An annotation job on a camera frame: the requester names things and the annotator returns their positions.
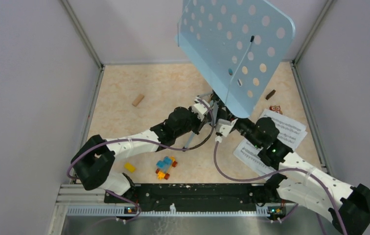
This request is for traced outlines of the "sheet music page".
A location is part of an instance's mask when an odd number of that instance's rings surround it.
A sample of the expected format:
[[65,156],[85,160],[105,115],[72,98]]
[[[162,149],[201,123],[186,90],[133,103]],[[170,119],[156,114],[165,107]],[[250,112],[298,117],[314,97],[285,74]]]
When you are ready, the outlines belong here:
[[243,140],[237,148],[234,150],[233,154],[242,163],[249,167],[252,171],[257,173],[259,176],[263,176],[275,171],[272,167],[266,166],[257,155],[259,149],[254,147],[247,140]]
[[306,126],[294,119],[271,110],[264,110],[259,118],[271,118],[279,130],[278,139],[296,150],[307,135]]

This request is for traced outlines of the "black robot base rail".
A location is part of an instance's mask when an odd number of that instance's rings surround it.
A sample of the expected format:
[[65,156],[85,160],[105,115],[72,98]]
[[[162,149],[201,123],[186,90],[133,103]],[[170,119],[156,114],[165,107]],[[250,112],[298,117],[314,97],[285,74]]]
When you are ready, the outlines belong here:
[[162,212],[174,205],[179,212],[251,212],[267,204],[285,205],[270,185],[231,184],[140,184],[124,194],[143,212]]

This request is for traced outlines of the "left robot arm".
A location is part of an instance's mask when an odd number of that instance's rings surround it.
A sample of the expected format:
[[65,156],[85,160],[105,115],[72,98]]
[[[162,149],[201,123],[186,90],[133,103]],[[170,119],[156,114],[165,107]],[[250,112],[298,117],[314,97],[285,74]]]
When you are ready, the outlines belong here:
[[113,164],[142,153],[173,150],[177,138],[188,132],[197,134],[212,119],[209,106],[195,104],[175,108],[163,122],[135,135],[117,139],[94,135],[72,158],[68,170],[74,171],[74,179],[85,190],[112,191],[122,202],[129,202],[134,198],[134,183],[126,174],[114,172]]

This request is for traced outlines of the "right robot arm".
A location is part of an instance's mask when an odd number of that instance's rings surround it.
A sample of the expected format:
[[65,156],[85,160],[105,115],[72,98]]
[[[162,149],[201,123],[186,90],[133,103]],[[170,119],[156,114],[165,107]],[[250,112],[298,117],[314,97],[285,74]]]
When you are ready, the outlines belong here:
[[271,202],[280,198],[299,204],[326,218],[343,235],[362,235],[370,225],[370,189],[340,181],[316,168],[278,139],[279,130],[270,117],[253,122],[232,120],[233,129],[259,148],[258,157],[274,174],[265,187]]

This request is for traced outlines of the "blue music stand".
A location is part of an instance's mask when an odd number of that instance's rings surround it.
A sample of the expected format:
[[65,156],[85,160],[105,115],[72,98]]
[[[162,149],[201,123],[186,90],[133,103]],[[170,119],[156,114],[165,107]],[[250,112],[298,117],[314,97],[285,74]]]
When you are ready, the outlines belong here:
[[293,20],[265,0],[185,0],[176,43],[212,89],[216,126],[248,118],[295,36]]

